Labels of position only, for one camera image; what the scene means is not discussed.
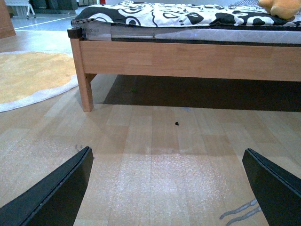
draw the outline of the bed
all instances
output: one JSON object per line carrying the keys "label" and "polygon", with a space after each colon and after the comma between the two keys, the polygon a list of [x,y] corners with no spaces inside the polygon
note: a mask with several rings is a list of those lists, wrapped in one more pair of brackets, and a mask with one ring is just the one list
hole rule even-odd
{"label": "bed", "polygon": [[249,5],[124,1],[84,9],[68,30],[83,111],[98,73],[301,81],[301,15]]}

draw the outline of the wall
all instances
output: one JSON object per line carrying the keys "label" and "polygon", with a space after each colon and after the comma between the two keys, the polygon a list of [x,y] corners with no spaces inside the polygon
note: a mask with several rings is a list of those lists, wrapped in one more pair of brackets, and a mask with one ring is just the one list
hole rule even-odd
{"label": "wall", "polygon": [[[109,5],[114,5],[122,0],[106,0],[106,4]],[[195,4],[195,5],[205,5],[205,4],[218,4],[221,6],[227,6],[233,2],[237,2],[240,0],[134,0],[134,1],[144,1],[148,3],[173,3],[173,4],[180,4],[180,3],[185,3],[185,4]]]}

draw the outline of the white mattress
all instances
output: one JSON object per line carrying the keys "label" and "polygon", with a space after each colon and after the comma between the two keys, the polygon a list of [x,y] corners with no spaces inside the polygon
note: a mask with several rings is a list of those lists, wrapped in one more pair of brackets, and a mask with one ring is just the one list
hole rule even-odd
{"label": "white mattress", "polygon": [[152,39],[301,44],[301,33],[298,31],[131,27],[99,21],[82,24],[81,27],[88,40]]}

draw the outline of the wooden bed frame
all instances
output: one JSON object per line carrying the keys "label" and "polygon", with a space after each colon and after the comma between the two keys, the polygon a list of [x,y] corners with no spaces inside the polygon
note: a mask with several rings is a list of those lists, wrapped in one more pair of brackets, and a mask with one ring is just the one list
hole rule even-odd
{"label": "wooden bed frame", "polygon": [[83,111],[98,73],[301,81],[301,47],[83,40],[68,30]]}

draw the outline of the bed leg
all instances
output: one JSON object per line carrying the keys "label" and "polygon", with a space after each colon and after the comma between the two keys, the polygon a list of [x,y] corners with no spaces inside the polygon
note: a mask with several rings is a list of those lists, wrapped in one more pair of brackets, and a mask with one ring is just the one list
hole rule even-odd
{"label": "bed leg", "polygon": [[69,29],[68,35],[71,42],[73,59],[77,80],[79,82],[79,92],[84,112],[90,112],[93,109],[93,96],[91,89],[91,80],[95,77],[94,74],[87,74],[84,71],[80,41],[82,40],[81,29]]}

